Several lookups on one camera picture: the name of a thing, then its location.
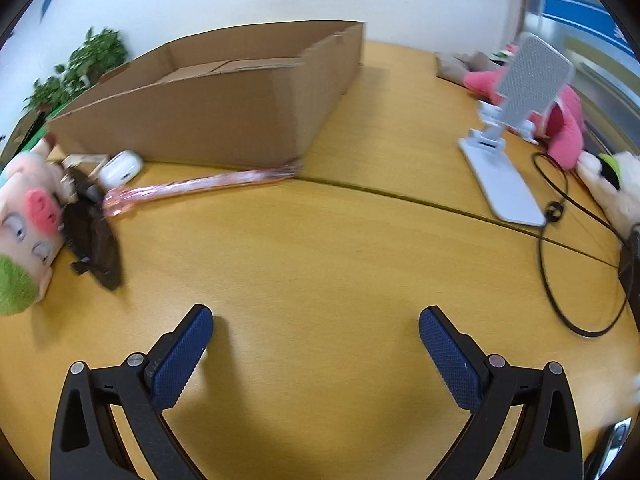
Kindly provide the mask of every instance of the white phone stand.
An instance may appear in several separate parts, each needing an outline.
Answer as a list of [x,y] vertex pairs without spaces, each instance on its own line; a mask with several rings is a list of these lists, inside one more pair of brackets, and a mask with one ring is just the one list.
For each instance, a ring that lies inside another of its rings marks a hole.
[[545,217],[529,187],[504,153],[502,133],[513,128],[522,138],[535,142],[535,126],[527,120],[532,112],[544,115],[558,92],[574,76],[574,66],[557,50],[533,34],[520,36],[518,51],[498,83],[504,98],[499,107],[482,103],[479,116],[486,128],[471,129],[458,142],[494,214],[501,220],[541,226]]

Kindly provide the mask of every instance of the pig snout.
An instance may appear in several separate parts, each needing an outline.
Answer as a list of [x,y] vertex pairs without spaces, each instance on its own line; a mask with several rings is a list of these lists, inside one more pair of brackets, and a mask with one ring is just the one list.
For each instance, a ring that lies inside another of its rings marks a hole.
[[27,220],[47,236],[58,234],[60,208],[44,189],[31,189],[25,197]]

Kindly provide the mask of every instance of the open cardboard box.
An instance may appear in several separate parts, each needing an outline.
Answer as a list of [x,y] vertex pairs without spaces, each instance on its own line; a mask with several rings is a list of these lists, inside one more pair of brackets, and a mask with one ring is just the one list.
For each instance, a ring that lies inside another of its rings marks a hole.
[[4,146],[2,146],[4,137],[0,138],[0,146],[2,146],[0,148],[0,170],[4,170],[9,161],[20,151],[25,139],[31,137],[43,124],[44,113],[38,109],[30,110],[15,125]]
[[357,73],[362,22],[241,25],[166,43],[50,120],[65,153],[268,167],[305,152]]

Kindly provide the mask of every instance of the yellow table surface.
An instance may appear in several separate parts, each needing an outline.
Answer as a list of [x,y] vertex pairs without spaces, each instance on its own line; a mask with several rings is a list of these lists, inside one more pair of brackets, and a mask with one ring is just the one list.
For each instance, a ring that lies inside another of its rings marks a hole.
[[[153,164],[136,184],[208,173]],[[603,338],[569,332],[546,301],[530,235],[295,180],[147,204],[114,229],[120,291],[73,275],[63,251],[44,302],[0,320],[0,427],[38,480],[48,478],[70,364],[105,367],[147,351],[193,303],[211,307],[216,331],[165,415],[209,480],[424,480],[467,417],[418,338],[429,304],[514,365],[561,362],[585,450],[637,409],[640,340],[629,310]],[[585,328],[608,323],[623,295],[616,269],[545,250],[567,314]],[[153,478],[123,431],[139,473]]]
[[[308,156],[303,175],[321,182],[364,187],[497,222],[458,147],[469,128],[482,128],[477,97],[436,78],[433,54],[369,41],[364,66],[329,117]],[[557,200],[536,173],[537,147],[505,134],[506,152],[542,207]],[[555,174],[546,165],[549,174]],[[570,195],[602,214],[586,188],[570,177]],[[510,227],[534,232],[515,224]],[[569,206],[549,239],[618,264],[614,235]]]

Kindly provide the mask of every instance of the cable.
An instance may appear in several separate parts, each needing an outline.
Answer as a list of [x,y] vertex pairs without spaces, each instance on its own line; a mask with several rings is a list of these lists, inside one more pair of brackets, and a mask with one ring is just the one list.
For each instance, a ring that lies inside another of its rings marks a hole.
[[[542,168],[540,168],[540,166],[538,165],[538,159],[539,158],[544,158],[545,160],[547,160],[554,168],[556,168],[556,170],[559,171],[560,174],[562,174],[562,177],[564,178],[564,190],[562,190],[558,186],[556,186],[556,184],[551,181],[551,179],[546,175],[546,173],[542,170]],[[560,197],[561,197],[559,202],[550,202],[549,204],[546,205],[546,207],[545,207],[545,219],[546,219],[546,222],[540,228],[540,232],[539,232],[539,234],[537,236],[537,238],[538,238],[538,269],[540,271],[540,277],[542,279],[542,284],[545,287],[546,296],[547,296],[547,298],[549,300],[549,303],[551,304],[551,307],[553,308],[554,312],[560,318],[560,321],[562,321],[562,323],[569,330],[571,330],[572,332],[574,332],[577,335],[580,335],[582,337],[591,337],[591,338],[601,337],[601,336],[605,335],[607,332],[609,332],[616,325],[616,323],[620,319],[620,316],[622,316],[622,313],[625,310],[626,302],[629,300],[629,297],[631,297],[631,293],[632,293],[632,290],[634,288],[634,274],[635,274],[635,272],[634,272],[634,251],[633,251],[633,248],[629,246],[629,244],[626,242],[626,240],[611,225],[606,223],[604,220],[602,220],[598,216],[594,215],[591,211],[589,211],[588,209],[586,209],[583,206],[581,206],[579,203],[577,203],[574,199],[572,199],[569,196],[569,194],[568,194],[569,193],[569,179],[567,178],[566,173],[562,170],[560,165],[555,160],[553,160],[546,153],[534,153],[533,156],[531,157],[531,160],[532,160],[533,165],[535,166],[536,170],[538,170],[538,173],[540,175],[542,175],[542,177],[549,184],[549,186],[551,186],[553,188],[553,190],[556,193],[558,193],[558,195],[560,195]],[[544,241],[545,231],[546,231],[546,228],[548,227],[548,225],[558,222],[562,218],[562,216],[564,215],[564,208],[565,208],[564,203],[565,202],[569,202],[570,204],[576,206],[580,211],[582,211],[586,215],[588,215],[591,218],[593,218],[599,224],[601,224],[604,227],[606,227],[609,231],[611,231],[613,234],[616,235],[618,240],[620,240],[622,242],[622,245],[623,245],[623,247],[625,249],[631,251],[631,277],[630,277],[628,290],[625,291],[625,299],[622,302],[622,306],[620,307],[620,310],[616,314],[616,317],[613,319],[613,321],[608,326],[603,328],[602,330],[597,330],[596,332],[592,332],[590,330],[585,330],[583,328],[580,328],[579,326],[574,325],[568,319],[568,317],[565,316],[564,312],[562,312],[562,309],[560,309],[560,306],[558,305],[558,302],[556,301],[556,298],[555,298],[555,296],[554,296],[554,294],[553,294],[553,292],[551,290],[551,286],[549,285],[548,279],[546,278],[545,263],[544,263],[544,259],[543,259],[543,256],[542,256],[542,242]]]

